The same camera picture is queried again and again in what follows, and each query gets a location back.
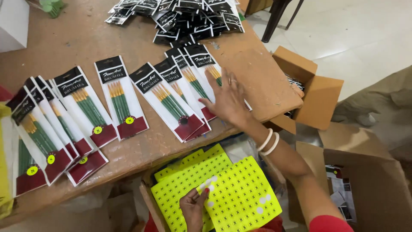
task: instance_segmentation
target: red sleeve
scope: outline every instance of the red sleeve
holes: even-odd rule
[[[321,215],[310,222],[309,232],[353,232],[353,229],[342,219]]]

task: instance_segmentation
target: white circle on sticker sheet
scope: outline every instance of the white circle on sticker sheet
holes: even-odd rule
[[[207,180],[205,181],[206,186],[210,185],[211,183],[212,183],[212,180],[211,180],[211,179],[207,179]]]
[[[262,214],[262,213],[263,213],[263,208],[262,208],[262,207],[258,207],[258,208],[256,209],[256,212],[257,212],[258,214]]]

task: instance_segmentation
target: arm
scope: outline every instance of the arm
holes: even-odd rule
[[[199,99],[209,110],[219,118],[232,123],[248,134],[258,146],[262,145],[269,132],[246,109],[243,98],[243,87],[237,82],[233,73],[223,70],[222,87],[219,87],[213,76],[206,71],[208,81],[213,88],[216,103],[208,99]],[[275,142],[275,135],[267,143],[263,151],[268,151]],[[306,224],[316,216],[331,215],[343,219],[335,204],[317,183],[311,169],[304,159],[282,139],[276,149],[265,157],[274,164],[294,186],[302,208]]]

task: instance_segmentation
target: open cardboard box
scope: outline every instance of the open cardboard box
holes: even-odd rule
[[[292,134],[296,134],[296,122],[326,130],[337,104],[343,80],[316,76],[316,63],[282,46],[279,46],[272,56],[284,73],[303,83],[305,96],[303,106],[295,110],[292,119],[279,115],[268,121],[265,126],[272,127],[274,124]]]
[[[330,194],[325,164],[342,165],[349,178],[357,222],[355,232],[411,231],[412,198],[400,163],[374,133],[340,123],[319,131],[324,148],[296,142],[296,151]],[[296,192],[288,183],[289,216],[304,224]]]

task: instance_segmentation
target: white box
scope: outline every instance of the white box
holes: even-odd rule
[[[27,47],[28,14],[25,0],[0,0],[0,52]]]

